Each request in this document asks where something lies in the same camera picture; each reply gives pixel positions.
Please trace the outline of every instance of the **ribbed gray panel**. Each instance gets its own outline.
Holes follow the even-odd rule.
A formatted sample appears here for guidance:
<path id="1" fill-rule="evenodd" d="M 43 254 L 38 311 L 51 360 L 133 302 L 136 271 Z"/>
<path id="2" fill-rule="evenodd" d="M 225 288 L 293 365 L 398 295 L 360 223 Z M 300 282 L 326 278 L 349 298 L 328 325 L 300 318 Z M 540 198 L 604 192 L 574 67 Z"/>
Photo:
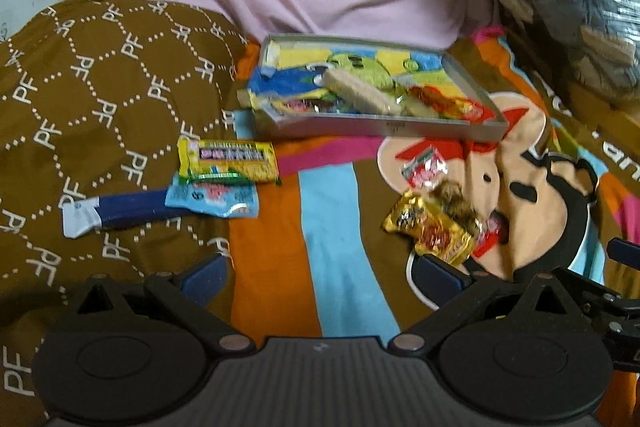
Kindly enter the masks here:
<path id="1" fill-rule="evenodd" d="M 592 417 L 566 424 L 597 427 Z M 145 427 L 507 427 L 455 401 L 431 369 L 375 339 L 271 339 L 226 360 L 187 406 Z M 52 422 L 49 427 L 72 427 Z"/>

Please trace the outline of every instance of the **pink stripe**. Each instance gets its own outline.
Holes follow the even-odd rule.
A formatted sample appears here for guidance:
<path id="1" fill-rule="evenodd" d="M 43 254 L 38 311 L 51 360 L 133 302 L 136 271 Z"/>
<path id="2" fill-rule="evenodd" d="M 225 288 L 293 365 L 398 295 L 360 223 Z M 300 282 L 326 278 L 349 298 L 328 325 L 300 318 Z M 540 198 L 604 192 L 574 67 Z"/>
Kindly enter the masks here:
<path id="1" fill-rule="evenodd" d="M 337 138 L 312 151 L 278 158 L 278 169 L 281 176 L 287 176 L 307 169 L 377 158 L 383 139 L 368 136 Z"/>
<path id="2" fill-rule="evenodd" d="M 622 237 L 632 243 L 640 243 L 640 200 L 628 196 L 616 213 L 616 220 L 622 229 Z"/>
<path id="3" fill-rule="evenodd" d="M 505 35 L 506 32 L 502 26 L 489 26 L 475 32 L 473 35 L 471 35 L 471 39 L 476 44 L 476 46 L 479 46 L 483 42 L 495 39 L 496 37 L 503 37 Z"/>

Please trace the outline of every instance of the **shallow box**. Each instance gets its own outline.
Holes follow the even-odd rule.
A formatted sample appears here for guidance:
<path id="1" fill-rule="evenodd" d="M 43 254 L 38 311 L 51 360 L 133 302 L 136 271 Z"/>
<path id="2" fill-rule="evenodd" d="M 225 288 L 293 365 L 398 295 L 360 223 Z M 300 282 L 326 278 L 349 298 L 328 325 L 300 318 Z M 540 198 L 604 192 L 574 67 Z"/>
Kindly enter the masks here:
<path id="1" fill-rule="evenodd" d="M 272 35 L 265 39 L 258 66 L 270 68 L 268 51 L 271 44 L 280 49 L 340 48 L 343 52 L 376 48 L 378 50 L 408 51 L 436 54 L 442 59 L 447 75 L 462 90 L 467 98 L 489 108 L 496 117 L 482 123 L 463 120 L 425 119 L 415 117 L 379 116 L 368 114 L 304 114 L 288 116 L 285 122 L 276 124 L 263 111 L 255 112 L 255 132 L 260 139 L 302 138 L 310 136 L 402 136 L 436 137 L 479 142 L 498 142 L 506 133 L 508 124 L 500 110 L 464 68 L 446 52 L 417 48 L 406 44 L 345 39 L 305 34 Z"/>

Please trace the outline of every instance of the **light blue snack package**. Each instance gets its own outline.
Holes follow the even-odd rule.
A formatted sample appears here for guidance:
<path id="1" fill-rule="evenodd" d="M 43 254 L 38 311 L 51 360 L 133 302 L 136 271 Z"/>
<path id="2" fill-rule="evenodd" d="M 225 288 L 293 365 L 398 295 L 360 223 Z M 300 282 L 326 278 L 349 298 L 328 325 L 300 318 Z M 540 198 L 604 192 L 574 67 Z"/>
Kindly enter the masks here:
<path id="1" fill-rule="evenodd" d="M 175 176 L 165 206 L 215 217 L 258 217 L 258 191 L 252 185 L 180 184 Z"/>

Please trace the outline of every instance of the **red inner ear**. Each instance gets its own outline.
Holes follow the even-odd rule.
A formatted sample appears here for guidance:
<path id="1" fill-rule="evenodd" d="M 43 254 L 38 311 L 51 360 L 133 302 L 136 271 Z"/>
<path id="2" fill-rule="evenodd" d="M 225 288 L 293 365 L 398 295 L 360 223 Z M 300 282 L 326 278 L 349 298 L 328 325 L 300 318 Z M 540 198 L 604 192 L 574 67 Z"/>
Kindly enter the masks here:
<path id="1" fill-rule="evenodd" d="M 504 119 L 509 123 L 505 136 L 509 135 L 516 124 L 522 120 L 528 112 L 528 107 L 517 107 L 515 109 L 507 109 L 503 112 Z M 436 148 L 444 159 L 452 160 L 453 158 L 465 159 L 470 152 L 489 153 L 496 150 L 498 144 L 425 139 L 396 154 L 396 160 L 410 162 L 416 156 L 425 152 L 429 147 Z"/>

